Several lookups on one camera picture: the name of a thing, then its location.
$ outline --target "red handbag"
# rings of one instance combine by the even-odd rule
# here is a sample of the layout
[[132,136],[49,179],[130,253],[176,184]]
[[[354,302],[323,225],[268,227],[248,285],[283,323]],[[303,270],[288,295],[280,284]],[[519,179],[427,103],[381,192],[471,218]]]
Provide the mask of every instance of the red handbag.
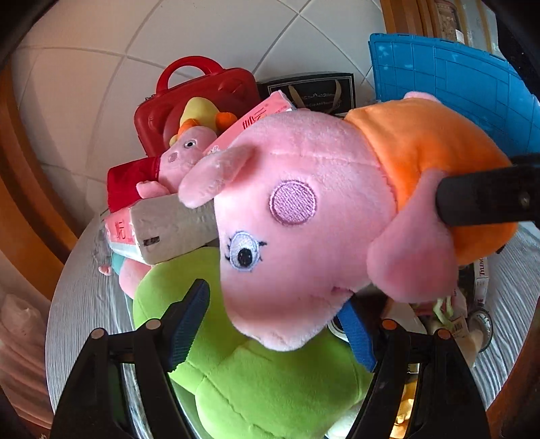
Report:
[[[171,75],[188,65],[202,70],[204,75],[170,89]],[[156,94],[135,111],[135,129],[148,157],[158,156],[169,148],[169,140],[178,132],[180,117],[192,97],[206,98],[219,111],[231,112],[237,117],[261,102],[255,78],[249,71],[224,69],[204,56],[178,59],[159,77]]]

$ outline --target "blue plastic crate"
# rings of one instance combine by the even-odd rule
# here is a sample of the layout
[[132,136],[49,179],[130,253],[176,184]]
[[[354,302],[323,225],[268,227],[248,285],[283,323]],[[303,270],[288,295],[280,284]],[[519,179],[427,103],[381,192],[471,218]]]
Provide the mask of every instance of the blue plastic crate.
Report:
[[481,127],[508,156],[540,152],[540,104],[504,59],[403,34],[372,34],[369,49],[377,99],[425,91]]

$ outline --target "red suitcase handle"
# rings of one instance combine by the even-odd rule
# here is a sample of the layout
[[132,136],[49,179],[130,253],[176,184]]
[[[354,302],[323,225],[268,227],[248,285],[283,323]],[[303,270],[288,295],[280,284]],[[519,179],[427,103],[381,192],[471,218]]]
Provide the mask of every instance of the red suitcase handle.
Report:
[[156,85],[156,94],[163,93],[168,90],[168,80],[171,75],[180,67],[185,66],[197,67],[202,70],[205,75],[211,75],[215,73],[221,73],[224,69],[214,61],[213,59],[205,56],[186,56],[184,58],[177,59],[171,65],[169,65],[161,74]]

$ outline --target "pig's eye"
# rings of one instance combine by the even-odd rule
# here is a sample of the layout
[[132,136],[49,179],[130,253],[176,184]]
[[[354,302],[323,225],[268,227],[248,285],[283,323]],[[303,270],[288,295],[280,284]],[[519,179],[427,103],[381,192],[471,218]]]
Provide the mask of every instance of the pig's eye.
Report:
[[186,149],[196,147],[196,146],[197,146],[197,140],[195,139],[190,139],[186,143],[184,143],[184,148]]
[[257,241],[248,232],[236,232],[228,247],[229,255],[225,256],[231,265],[240,271],[251,271],[259,261],[262,261],[260,248],[266,242]]

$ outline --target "yellow plush toy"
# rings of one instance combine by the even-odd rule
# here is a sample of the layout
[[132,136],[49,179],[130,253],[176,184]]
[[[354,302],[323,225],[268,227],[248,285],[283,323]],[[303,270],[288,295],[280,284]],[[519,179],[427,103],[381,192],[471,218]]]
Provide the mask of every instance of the yellow plush toy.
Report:
[[178,137],[191,127],[207,127],[219,135],[237,120],[238,118],[234,114],[219,111],[208,99],[193,97],[187,101],[184,113],[180,118],[178,134],[172,136],[169,145],[172,146]]

